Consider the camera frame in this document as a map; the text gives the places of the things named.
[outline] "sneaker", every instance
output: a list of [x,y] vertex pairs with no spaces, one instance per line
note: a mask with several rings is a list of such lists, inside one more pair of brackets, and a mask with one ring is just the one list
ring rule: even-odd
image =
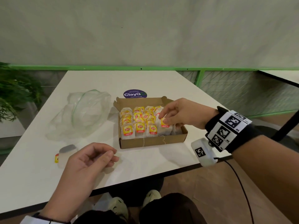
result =
[[119,197],[114,197],[111,199],[108,205],[108,210],[111,210],[119,216],[121,219],[128,221],[129,218],[129,212],[127,205],[124,203],[124,201]]
[[153,189],[149,191],[143,201],[142,207],[145,207],[149,202],[152,202],[153,200],[161,199],[161,195],[159,191]]

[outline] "foliage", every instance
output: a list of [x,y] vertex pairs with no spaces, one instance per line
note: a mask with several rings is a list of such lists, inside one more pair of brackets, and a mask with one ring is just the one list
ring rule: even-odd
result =
[[15,120],[18,112],[23,110],[20,106],[26,102],[34,102],[39,109],[42,96],[43,89],[38,80],[0,62],[0,122]]

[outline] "black pants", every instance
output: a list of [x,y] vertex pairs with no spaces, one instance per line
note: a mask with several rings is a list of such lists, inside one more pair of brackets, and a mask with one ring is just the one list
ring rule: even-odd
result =
[[[196,205],[180,193],[171,193],[148,203],[139,214],[140,224],[207,224]],[[113,211],[88,211],[74,224],[126,224]]]

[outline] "purple oval sticker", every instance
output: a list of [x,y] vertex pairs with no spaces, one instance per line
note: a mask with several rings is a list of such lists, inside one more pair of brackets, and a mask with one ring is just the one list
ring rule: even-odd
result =
[[147,97],[146,92],[142,90],[127,90],[123,93],[125,98],[140,98],[140,97]]

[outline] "tabletop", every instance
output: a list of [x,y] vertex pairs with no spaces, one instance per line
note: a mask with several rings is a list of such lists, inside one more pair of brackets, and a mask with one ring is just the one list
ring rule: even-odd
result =
[[[69,93],[92,89],[107,91],[112,98],[111,107],[116,97],[123,98],[130,89],[143,90],[148,97],[185,97],[215,108],[220,105],[176,71],[68,71],[0,167],[0,213],[50,199],[63,172],[54,157],[67,144],[45,137],[49,122],[67,104]],[[204,137],[205,130],[186,126],[188,136],[184,143],[120,149],[117,117],[118,111],[111,108],[108,120],[75,144],[82,148],[101,142],[118,151],[120,161],[102,173],[97,189],[198,164],[191,142]],[[220,158],[230,155],[226,150],[214,152]]]
[[284,81],[291,85],[299,87],[299,71],[284,71],[284,70],[260,70],[267,73],[280,81]]

